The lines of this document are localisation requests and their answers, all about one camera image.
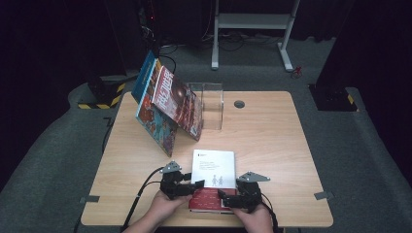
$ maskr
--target wooden table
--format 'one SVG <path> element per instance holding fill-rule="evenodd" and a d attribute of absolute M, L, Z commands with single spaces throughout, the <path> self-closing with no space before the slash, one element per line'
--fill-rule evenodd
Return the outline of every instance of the wooden table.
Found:
<path fill-rule="evenodd" d="M 245 102 L 243 109 L 234 106 Z M 125 93 L 82 216 L 84 225 L 123 225 L 148 175 L 175 160 L 191 172 L 195 149 L 233 150 L 236 175 L 252 171 L 271 178 L 259 187 L 271 201 L 281 227 L 328 227 L 333 218 L 308 148 L 292 97 L 285 91 L 226 91 L 222 130 L 203 130 L 199 142 L 179 131 L 172 158 L 160 149 L 135 118 L 137 103 Z M 152 181 L 160 181 L 161 175 Z M 131 222 L 149 208 L 159 184 L 143 192 Z M 236 216 L 191 213 L 183 205 L 164 226 L 242 226 Z"/>

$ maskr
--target book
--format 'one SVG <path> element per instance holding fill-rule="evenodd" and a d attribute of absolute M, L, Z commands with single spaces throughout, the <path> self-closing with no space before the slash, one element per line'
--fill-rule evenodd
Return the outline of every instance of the book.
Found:
<path fill-rule="evenodd" d="M 154 67 L 157 59 L 151 50 L 149 50 L 146 55 L 145 61 L 143 62 L 142 68 L 140 69 L 139 75 L 137 76 L 136 84 L 133 86 L 131 95 L 136 100 L 138 104 L 145 94 L 145 90 L 148 86 L 148 80 L 151 78 L 154 71 Z"/>
<path fill-rule="evenodd" d="M 191 212 L 232 213 L 223 205 L 218 189 L 227 195 L 236 194 L 235 155 L 233 151 L 194 150 L 191 183 L 205 181 L 189 200 Z"/>
<path fill-rule="evenodd" d="M 199 141 L 202 131 L 201 99 L 165 66 L 158 73 L 153 103 Z"/>
<path fill-rule="evenodd" d="M 152 103 L 160 69 L 160 61 L 150 51 L 139 73 L 132 96 L 139 104 L 136 111 L 137 120 L 170 157 L 173 153 L 178 124 Z"/>

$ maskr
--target white stand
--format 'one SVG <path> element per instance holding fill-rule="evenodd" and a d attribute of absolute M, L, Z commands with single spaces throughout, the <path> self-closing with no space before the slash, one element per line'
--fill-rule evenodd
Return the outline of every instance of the white stand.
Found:
<path fill-rule="evenodd" d="M 219 0 L 216 0 L 215 28 L 212 50 L 212 70 L 219 69 L 219 28 L 248 28 L 248 29 L 284 29 L 285 36 L 282 43 L 278 43 L 279 52 L 289 72 L 293 70 L 291 60 L 286 51 L 289 37 L 291 35 L 294 18 L 300 0 L 294 0 L 292 12 L 285 15 L 272 14 L 220 14 Z"/>

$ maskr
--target hand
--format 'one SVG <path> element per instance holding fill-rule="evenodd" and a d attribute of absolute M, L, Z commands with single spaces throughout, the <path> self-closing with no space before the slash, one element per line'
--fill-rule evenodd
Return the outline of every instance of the hand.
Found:
<path fill-rule="evenodd" d="M 155 219 L 162 223 L 170 216 L 172 216 L 179 206 L 188 202 L 188 200 L 190 199 L 191 195 L 178 196 L 175 197 L 173 200 L 170 200 L 166 194 L 159 190 L 157 194 L 154 196 L 154 200 L 152 201 L 151 207 L 146 213 L 146 216 L 155 217 Z"/>
<path fill-rule="evenodd" d="M 189 196 L 179 196 L 170 200 L 162 191 L 158 191 L 154 196 L 151 206 L 142 218 L 131 224 L 123 233 L 141 232 L 149 233 L 155 230 L 182 204 L 191 199 Z"/>
<path fill-rule="evenodd" d="M 243 222 L 248 233 L 273 233 L 272 217 L 262 204 L 258 204 L 250 214 L 237 208 L 231 210 Z"/>

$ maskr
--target metal bracket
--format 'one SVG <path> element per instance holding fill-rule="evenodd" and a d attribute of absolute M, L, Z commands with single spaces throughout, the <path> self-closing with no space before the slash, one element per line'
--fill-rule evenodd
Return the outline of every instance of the metal bracket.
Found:
<path fill-rule="evenodd" d="M 259 175 L 257 173 L 253 172 L 247 172 L 240 176 L 238 179 L 240 182 L 245 182 L 245 183 L 254 183 L 254 182 L 268 182 L 270 181 L 270 178 Z"/>
<path fill-rule="evenodd" d="M 160 173 L 171 173 L 180 170 L 182 170 L 182 167 L 177 162 L 175 162 L 175 160 L 173 160 L 170 163 L 166 164 L 166 166 L 164 166 L 164 168 L 160 170 Z"/>

